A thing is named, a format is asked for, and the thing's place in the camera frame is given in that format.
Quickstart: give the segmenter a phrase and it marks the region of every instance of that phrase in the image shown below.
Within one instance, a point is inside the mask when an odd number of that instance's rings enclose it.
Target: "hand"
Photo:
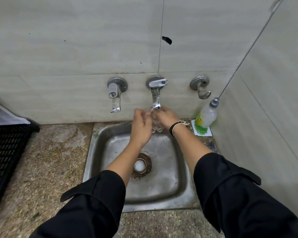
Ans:
[[[178,116],[167,107],[161,107],[158,110],[153,110],[153,113],[157,116],[160,123],[168,130],[173,124],[180,121]]]
[[[129,143],[139,145],[139,148],[142,149],[150,140],[151,135],[152,118],[150,114],[146,114],[146,111],[136,108]]]

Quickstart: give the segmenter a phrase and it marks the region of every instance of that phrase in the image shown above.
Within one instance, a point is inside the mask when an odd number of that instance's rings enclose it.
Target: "person's left hand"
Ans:
[[[146,111],[136,108],[133,116],[130,141],[131,144],[139,145],[142,149],[151,138],[152,118]]]

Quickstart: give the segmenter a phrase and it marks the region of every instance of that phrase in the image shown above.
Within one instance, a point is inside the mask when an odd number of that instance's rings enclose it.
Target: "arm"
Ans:
[[[167,129],[179,121],[164,107],[154,113]],[[193,175],[205,217],[226,238],[298,237],[298,218],[257,186],[258,176],[212,153],[182,124],[175,126],[174,136]]]
[[[30,238],[113,237],[118,230],[126,186],[137,156],[149,141],[152,119],[135,109],[130,141],[123,152],[96,177],[68,190],[61,202],[72,198]]]

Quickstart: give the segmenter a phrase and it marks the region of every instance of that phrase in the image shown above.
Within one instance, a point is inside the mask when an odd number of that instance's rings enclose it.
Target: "dish soap bottle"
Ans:
[[[209,105],[205,105],[199,115],[195,119],[195,129],[199,134],[203,135],[207,132],[207,128],[213,123],[217,117],[217,106],[219,98],[214,98]]]

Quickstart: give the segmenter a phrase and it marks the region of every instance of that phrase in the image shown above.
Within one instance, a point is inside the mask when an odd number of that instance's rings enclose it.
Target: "drain ring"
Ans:
[[[137,171],[135,169],[135,166],[139,161],[145,164],[145,168],[141,171]],[[147,174],[150,173],[152,168],[151,158],[144,153],[140,153],[135,163],[135,166],[131,174],[134,178],[140,178],[140,177],[146,176]]]

